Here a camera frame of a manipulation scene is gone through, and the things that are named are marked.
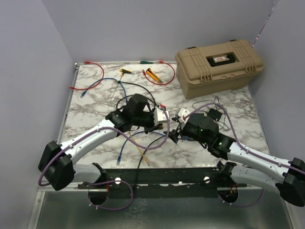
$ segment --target bolt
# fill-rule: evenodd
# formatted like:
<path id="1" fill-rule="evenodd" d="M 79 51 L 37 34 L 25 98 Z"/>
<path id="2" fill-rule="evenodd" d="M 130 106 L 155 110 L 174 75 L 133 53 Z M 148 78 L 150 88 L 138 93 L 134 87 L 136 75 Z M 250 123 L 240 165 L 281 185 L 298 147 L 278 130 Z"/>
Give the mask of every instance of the bolt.
<path id="1" fill-rule="evenodd" d="M 211 179 L 209 177 L 204 177 L 203 181 L 204 181 L 204 183 L 209 184 Z"/>

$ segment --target tan plastic case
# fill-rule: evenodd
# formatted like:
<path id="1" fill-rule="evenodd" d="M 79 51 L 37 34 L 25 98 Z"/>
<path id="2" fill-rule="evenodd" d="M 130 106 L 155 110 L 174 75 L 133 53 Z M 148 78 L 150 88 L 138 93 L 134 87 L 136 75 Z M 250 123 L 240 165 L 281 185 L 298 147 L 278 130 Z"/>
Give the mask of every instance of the tan plastic case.
<path id="1" fill-rule="evenodd" d="M 188 48 L 178 52 L 175 59 L 186 99 L 244 87 L 264 68 L 247 40 Z"/>

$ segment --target white marble surface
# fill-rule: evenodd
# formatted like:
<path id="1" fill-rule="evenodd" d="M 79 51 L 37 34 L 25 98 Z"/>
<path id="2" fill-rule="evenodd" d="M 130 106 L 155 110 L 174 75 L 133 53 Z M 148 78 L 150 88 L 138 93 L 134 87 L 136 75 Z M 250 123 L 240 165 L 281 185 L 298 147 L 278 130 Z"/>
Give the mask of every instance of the white marble surface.
<path id="1" fill-rule="evenodd" d="M 131 70 L 132 74 L 126 74 L 122 78 L 122 81 L 145 86 L 152 92 L 156 102 L 162 103 L 166 106 L 170 113 L 170 117 L 174 117 L 181 107 L 192 111 L 192 104 L 194 102 L 208 99 L 214 100 L 215 96 L 218 96 L 220 103 L 228 109 L 228 113 L 232 119 L 240 141 L 256 150 L 268 153 L 258 117 L 254 105 L 251 102 L 251 97 L 247 87 L 187 100 L 185 99 L 176 78 L 169 85 L 158 86 L 148 82 L 142 74 L 142 69 L 151 67 L 152 70 L 166 82 L 172 77 L 173 71 L 165 64 L 143 65 L 122 62 L 117 64 L 102 64 L 102 66 L 105 69 L 105 77 L 112 77 L 115 79 L 120 78 L 120 68 Z M 98 66 L 90 64 L 81 65 L 75 87 L 88 87 L 93 82 L 100 79 L 100 77 L 101 70 Z M 117 83 L 113 80 L 103 80 L 96 88 L 89 90 L 83 98 L 81 98 L 82 91 L 73 92 L 62 141 L 74 138 L 97 125 L 110 111 L 115 109 L 117 101 L 124 96 L 123 90 L 119 86 L 114 97 L 110 101 L 116 85 Z M 150 97 L 149 94 L 140 87 L 128 84 L 124 84 L 124 87 L 126 88 L 127 95 L 140 93 Z M 171 129 L 176 127 L 177 123 L 171 121 Z M 233 136 L 231 131 L 222 130 L 221 132 L 228 136 Z M 158 137 L 159 135 L 151 133 L 148 135 L 139 134 L 135 136 L 135 140 L 143 146 L 147 146 L 151 141 Z M 116 164 L 117 157 L 124 141 L 125 138 L 122 136 L 108 141 L 88 153 L 79 161 L 79 163 L 90 164 L 92 162 L 97 162 L 103 168 L 136 168 L 141 156 L 136 146 L 130 142 L 128 142 L 124 148 L 120 165 L 118 166 Z M 162 147 L 150 150 L 146 155 L 150 161 L 150 167 L 155 168 L 210 167 L 215 166 L 219 161 L 218 158 L 213 157 L 197 142 L 179 141 L 178 144 L 175 145 L 170 139 L 168 139 Z M 141 167 L 148 166 L 143 161 Z"/>

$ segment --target white label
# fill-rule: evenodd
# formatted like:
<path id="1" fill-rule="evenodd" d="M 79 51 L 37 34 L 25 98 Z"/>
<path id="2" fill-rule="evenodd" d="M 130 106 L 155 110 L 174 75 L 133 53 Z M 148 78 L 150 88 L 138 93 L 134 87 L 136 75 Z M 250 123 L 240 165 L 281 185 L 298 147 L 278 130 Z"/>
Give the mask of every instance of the white label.
<path id="1" fill-rule="evenodd" d="M 225 61 L 225 56 L 214 57 L 214 61 Z"/>

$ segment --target gray wall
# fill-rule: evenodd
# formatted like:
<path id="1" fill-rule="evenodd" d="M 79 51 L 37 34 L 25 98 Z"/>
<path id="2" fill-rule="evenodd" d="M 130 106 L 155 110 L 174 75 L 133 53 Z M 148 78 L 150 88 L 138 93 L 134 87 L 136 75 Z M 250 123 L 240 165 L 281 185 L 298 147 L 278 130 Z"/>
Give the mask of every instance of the gray wall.
<path id="1" fill-rule="evenodd" d="M 251 83 L 271 153 L 305 160 L 305 1 L 282 0 L 255 45 L 265 63 Z M 305 225 L 305 209 L 299 208 Z"/>
<path id="2" fill-rule="evenodd" d="M 186 47 L 253 43 L 272 8 L 271 0 L 42 2 L 76 62 L 174 60 Z"/>
<path id="3" fill-rule="evenodd" d="M 74 64 L 40 0 L 0 7 L 0 227 L 26 228 L 37 165 L 56 139 Z"/>

